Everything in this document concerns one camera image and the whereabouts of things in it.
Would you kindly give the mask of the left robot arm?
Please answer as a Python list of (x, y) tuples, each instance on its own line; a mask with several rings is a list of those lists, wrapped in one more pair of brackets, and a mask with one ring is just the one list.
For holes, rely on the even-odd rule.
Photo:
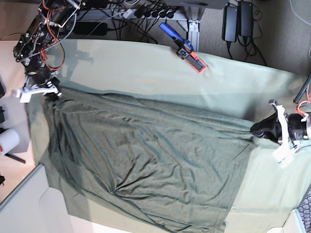
[(302, 88), (294, 98), (296, 104), (295, 113), (288, 114), (282, 105), (275, 100), (270, 100), (269, 104), (274, 108), (275, 113), (254, 124), (250, 133), (258, 138), (266, 138), (276, 143), (281, 143), (285, 138), (282, 128), (288, 132), (288, 139), (291, 141), (310, 140), (311, 138), (311, 113), (302, 110), (302, 107), (311, 107), (311, 77), (309, 76)]

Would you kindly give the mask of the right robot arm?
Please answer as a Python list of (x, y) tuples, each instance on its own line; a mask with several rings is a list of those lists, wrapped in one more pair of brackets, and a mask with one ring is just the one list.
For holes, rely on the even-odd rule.
[[(73, 27), (66, 29), (70, 19), (77, 21), (77, 13), (88, 2), (86, 0), (43, 0), (38, 14), (32, 21), (26, 33), (20, 36), (19, 42), (13, 49), (17, 62), (23, 64), (26, 70), (26, 80), (32, 80), (34, 87), (29, 88), (25, 83), (17, 92), (22, 103), (28, 103), (31, 96), (37, 93), (53, 94), (58, 97), (61, 93), (57, 88), (54, 72), (60, 66), (50, 67), (45, 63), (45, 51), (58, 46), (64, 52), (61, 43), (73, 31)], [(271, 141), (278, 141), (288, 134), (292, 141), (307, 140), (311, 137), (310, 113), (296, 112), (295, 114), (275, 113), (256, 123), (251, 132), (257, 137), (265, 137)]]

